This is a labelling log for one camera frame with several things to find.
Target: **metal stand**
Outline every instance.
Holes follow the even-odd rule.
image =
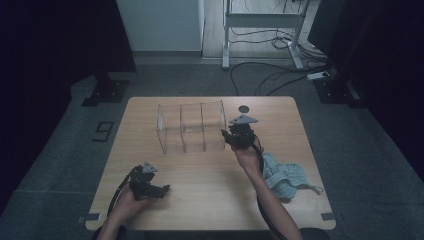
[[[303,69],[300,61],[297,43],[305,21],[306,12],[310,0],[306,0],[301,13],[280,13],[280,14],[255,14],[255,13],[231,13],[231,0],[226,0],[227,7],[224,19],[224,43],[222,49],[222,68],[230,67],[230,46],[228,42],[230,28],[294,28],[295,35],[293,41],[289,42],[289,51],[297,69]]]

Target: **wall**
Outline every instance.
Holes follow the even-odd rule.
[[[117,0],[132,51],[201,51],[203,0]]]

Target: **power strip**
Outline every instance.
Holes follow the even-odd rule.
[[[313,80],[328,78],[330,77],[330,74],[328,72],[319,72],[319,73],[308,74],[306,77],[308,78],[309,81],[313,81]]]

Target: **light blue cloth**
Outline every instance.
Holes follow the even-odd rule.
[[[263,176],[268,187],[278,198],[291,199],[295,196],[299,187],[306,187],[317,194],[321,194],[324,189],[309,184],[302,167],[293,163],[275,163],[271,153],[264,153]]]

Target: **wooden table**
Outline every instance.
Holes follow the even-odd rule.
[[[162,151],[158,135],[158,105],[223,101],[228,122],[247,105],[251,124],[265,152],[277,161],[297,163],[312,185],[324,187],[302,120],[291,97],[134,97],[128,102],[108,162],[86,221],[95,230],[106,219],[111,198],[124,177],[137,165],[150,162],[159,169],[152,184],[171,185],[164,199],[127,223],[133,230],[265,230],[256,194],[227,145],[223,151],[170,154]],[[298,190],[284,206],[300,228],[332,229],[336,222],[326,192]]]

